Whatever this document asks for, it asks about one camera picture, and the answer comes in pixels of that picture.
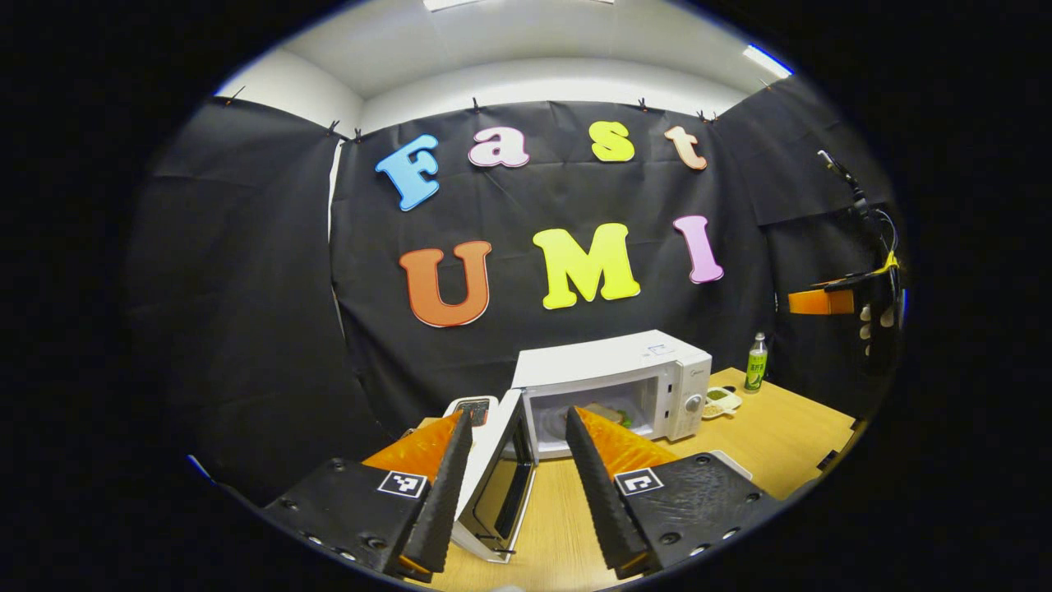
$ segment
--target orange letter u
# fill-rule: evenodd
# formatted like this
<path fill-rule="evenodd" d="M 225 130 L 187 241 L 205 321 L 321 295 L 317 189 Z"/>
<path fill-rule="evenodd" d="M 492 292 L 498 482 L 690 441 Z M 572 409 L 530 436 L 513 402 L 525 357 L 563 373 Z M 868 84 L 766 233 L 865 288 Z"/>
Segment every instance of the orange letter u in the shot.
<path fill-rule="evenodd" d="M 456 327 L 467 325 L 482 317 L 489 307 L 489 278 L 486 274 L 486 254 L 492 246 L 485 240 L 458 244 L 453 254 L 464 261 L 467 298 L 457 306 L 442 302 L 439 292 L 439 262 L 445 254 L 439 248 L 410 250 L 399 259 L 405 268 L 409 286 L 409 308 L 424 325 Z"/>

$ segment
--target plastic bottle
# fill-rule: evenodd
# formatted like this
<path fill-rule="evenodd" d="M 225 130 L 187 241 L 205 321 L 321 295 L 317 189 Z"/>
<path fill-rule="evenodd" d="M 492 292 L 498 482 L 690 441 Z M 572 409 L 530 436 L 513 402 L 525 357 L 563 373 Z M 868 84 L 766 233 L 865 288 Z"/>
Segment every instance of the plastic bottle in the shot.
<path fill-rule="evenodd" d="M 756 341 L 749 348 L 749 366 L 745 372 L 746 393 L 751 394 L 760 390 L 765 372 L 767 372 L 767 346 L 764 344 L 764 334 L 757 333 Z"/>

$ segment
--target black backdrop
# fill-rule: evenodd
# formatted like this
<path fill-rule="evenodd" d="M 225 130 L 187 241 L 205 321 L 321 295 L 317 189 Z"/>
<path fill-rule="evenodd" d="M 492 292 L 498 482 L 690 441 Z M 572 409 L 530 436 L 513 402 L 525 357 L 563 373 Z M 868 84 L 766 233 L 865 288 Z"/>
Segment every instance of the black backdrop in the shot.
<path fill-rule="evenodd" d="M 620 121 L 635 155 L 601 162 L 588 127 Z M 663 134 L 683 125 L 708 159 L 704 170 L 685 165 Z M 477 167 L 472 136 L 511 126 L 526 137 L 527 164 Z M 437 193 L 408 211 L 382 158 L 421 134 L 439 139 Z M 672 222 L 703 215 L 719 280 L 695 284 L 683 234 Z M 535 232 L 565 228 L 587 250 L 595 228 L 628 227 L 632 273 L 641 291 L 604 301 L 596 293 L 566 309 L 546 310 L 545 257 Z M 463 265 L 452 247 L 487 240 L 489 308 L 462 327 L 436 329 L 409 309 L 399 257 L 441 248 L 440 286 L 448 304 L 466 293 Z M 770 331 L 773 287 L 764 238 L 724 142 L 696 117 L 603 103 L 520 103 L 438 115 L 378 130 L 344 145 L 332 201 L 332 266 L 358 370 L 383 424 L 398 430 L 440 414 L 458 397 L 493 395 L 511 386 L 520 350 L 659 329 L 713 356 L 713 368 L 744 368 L 756 331 Z"/>
<path fill-rule="evenodd" d="M 128 246 L 128 327 L 173 432 L 265 505 L 387 442 L 350 373 L 326 243 L 336 136 L 211 99 L 155 163 Z"/>
<path fill-rule="evenodd" d="M 620 121 L 635 155 L 601 162 L 588 126 Z M 665 130 L 697 138 L 704 170 L 685 165 Z M 525 135 L 527 164 L 480 167 L 467 159 L 476 131 L 510 126 Z M 376 164 L 420 135 L 439 140 L 438 192 L 408 211 Z M 815 154 L 826 148 L 888 202 L 887 175 L 841 117 L 798 79 L 778 81 L 715 121 L 605 103 L 518 103 L 464 109 L 380 129 L 344 144 L 332 201 L 332 269 L 356 372 L 380 414 L 400 432 L 463 396 L 501 396 L 520 350 L 659 329 L 713 356 L 713 371 L 744 370 L 757 331 L 770 336 L 770 380 L 852 414 L 869 416 L 887 379 L 859 372 L 861 322 L 775 313 L 774 292 L 869 270 L 883 261 L 847 216 L 851 191 Z M 724 277 L 694 284 L 683 236 L 671 223 L 703 215 Z M 629 230 L 641 292 L 632 299 L 545 310 L 545 259 L 532 243 L 567 229 L 587 249 L 606 222 Z M 490 304 L 467 326 L 436 329 L 410 313 L 399 257 L 440 248 L 447 304 L 463 301 L 454 245 L 487 240 Z"/>
<path fill-rule="evenodd" d="M 588 127 L 620 121 L 635 156 L 601 162 Z M 684 164 L 665 130 L 697 138 L 708 165 Z M 479 167 L 476 131 L 511 126 L 530 161 Z M 422 134 L 440 189 L 408 211 L 377 163 Z M 500 397 L 518 352 L 660 329 L 744 370 L 757 331 L 769 380 L 869 416 L 884 380 L 859 371 L 851 317 L 775 309 L 810 283 L 867 270 L 875 251 L 837 211 L 850 190 L 815 155 L 856 171 L 874 201 L 887 178 L 835 114 L 796 79 L 715 121 L 609 103 L 520 103 L 409 121 L 346 142 L 326 246 L 337 136 L 299 117 L 215 98 L 155 164 L 132 237 L 127 315 L 142 360 L 165 385 L 175 431 L 216 478 L 265 504 L 332 455 L 361 458 L 458 397 Z M 723 277 L 693 283 L 672 222 L 702 215 Z M 546 310 L 545 257 L 532 236 L 567 229 L 589 248 L 607 222 L 628 227 L 634 298 Z M 437 329 L 413 317 L 398 260 L 440 248 L 442 298 L 465 298 L 452 247 L 487 240 L 489 306 Z M 346 345 L 341 344 L 332 291 Z"/>

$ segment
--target letter m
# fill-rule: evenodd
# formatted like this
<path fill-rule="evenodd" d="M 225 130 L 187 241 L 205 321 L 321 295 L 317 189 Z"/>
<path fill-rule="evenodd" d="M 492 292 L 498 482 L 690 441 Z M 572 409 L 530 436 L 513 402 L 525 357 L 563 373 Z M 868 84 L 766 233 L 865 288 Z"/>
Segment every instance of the letter m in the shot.
<path fill-rule="evenodd" d="M 533 234 L 533 244 L 544 250 L 548 269 L 544 308 L 565 309 L 576 304 L 578 295 L 570 291 L 567 278 L 573 280 L 573 285 L 589 303 L 595 299 L 601 275 L 604 279 L 603 299 L 614 301 L 639 294 L 640 284 L 632 277 L 628 263 L 627 236 L 628 227 L 624 224 L 602 224 L 595 228 L 591 248 L 585 252 L 565 229 L 551 228 Z"/>

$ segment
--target pink letter i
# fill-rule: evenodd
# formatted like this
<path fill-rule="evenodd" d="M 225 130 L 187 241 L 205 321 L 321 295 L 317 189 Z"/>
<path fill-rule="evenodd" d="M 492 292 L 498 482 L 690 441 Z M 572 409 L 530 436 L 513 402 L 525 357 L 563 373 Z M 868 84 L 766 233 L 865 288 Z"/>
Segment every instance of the pink letter i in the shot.
<path fill-rule="evenodd" d="M 690 281 L 694 283 L 715 281 L 723 277 L 723 267 L 717 265 L 712 257 L 709 237 L 705 233 L 705 225 L 708 223 L 704 216 L 684 216 L 672 222 L 675 229 L 682 231 L 683 238 L 687 240 L 690 263 L 694 266 L 690 270 Z"/>

